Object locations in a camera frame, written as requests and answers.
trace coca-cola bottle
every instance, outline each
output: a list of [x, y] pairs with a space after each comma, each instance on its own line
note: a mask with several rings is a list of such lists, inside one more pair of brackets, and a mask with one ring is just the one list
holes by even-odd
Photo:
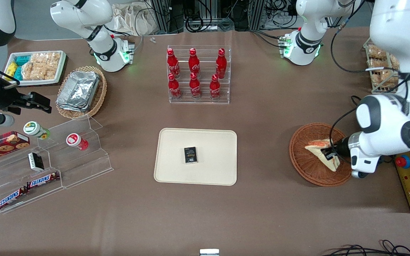
[[191, 80], [189, 81], [189, 87], [191, 88], [192, 98], [198, 100], [202, 97], [202, 92], [200, 92], [200, 82], [197, 79], [196, 73], [191, 73]]
[[211, 83], [210, 83], [210, 97], [213, 101], [219, 100], [219, 91], [221, 88], [221, 84], [218, 81], [218, 75], [211, 76]]
[[167, 65], [169, 65], [170, 72], [175, 75], [176, 78], [179, 77], [179, 63], [178, 59], [174, 54], [172, 48], [167, 49]]
[[172, 96], [172, 99], [178, 100], [181, 99], [181, 90], [179, 89], [178, 81], [175, 79], [175, 75], [169, 74], [169, 90]]
[[227, 60], [226, 60], [226, 50], [221, 48], [218, 50], [218, 58], [216, 59], [216, 74], [219, 79], [223, 79], [226, 75]]
[[200, 60], [196, 55], [195, 48], [189, 49], [189, 70], [200, 77]]

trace aluminum foil container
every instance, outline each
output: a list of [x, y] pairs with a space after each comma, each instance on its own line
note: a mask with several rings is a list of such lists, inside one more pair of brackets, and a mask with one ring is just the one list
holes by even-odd
[[57, 98], [60, 108], [86, 112], [91, 107], [99, 83], [99, 75], [94, 72], [75, 71], [66, 80]]

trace white bag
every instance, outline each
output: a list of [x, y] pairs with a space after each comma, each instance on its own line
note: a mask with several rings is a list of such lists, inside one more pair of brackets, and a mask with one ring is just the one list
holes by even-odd
[[145, 2], [132, 2], [127, 4], [113, 4], [114, 28], [118, 32], [130, 32], [135, 36], [153, 34], [158, 31], [158, 25], [154, 20], [154, 10], [148, 9]]

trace small black box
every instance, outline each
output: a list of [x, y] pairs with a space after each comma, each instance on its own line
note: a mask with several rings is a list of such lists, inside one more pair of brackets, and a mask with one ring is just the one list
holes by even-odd
[[184, 148], [184, 158], [187, 164], [192, 164], [197, 162], [197, 153], [195, 152], [195, 147]]
[[33, 171], [41, 172], [44, 170], [44, 162], [42, 157], [38, 154], [31, 152], [28, 154], [28, 159], [30, 161], [30, 167]]

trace cookie box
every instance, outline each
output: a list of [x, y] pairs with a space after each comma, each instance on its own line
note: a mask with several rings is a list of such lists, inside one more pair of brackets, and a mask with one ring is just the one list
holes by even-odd
[[30, 139], [16, 131], [11, 131], [0, 135], [0, 157], [29, 147]]

